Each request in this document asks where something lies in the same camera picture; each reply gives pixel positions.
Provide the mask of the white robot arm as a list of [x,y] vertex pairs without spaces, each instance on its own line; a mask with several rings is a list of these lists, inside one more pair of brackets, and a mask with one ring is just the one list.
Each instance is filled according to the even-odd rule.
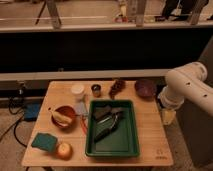
[[169,70],[166,86],[158,95],[164,108],[177,110],[185,99],[213,116],[213,88],[204,83],[207,69],[201,62],[192,62]]

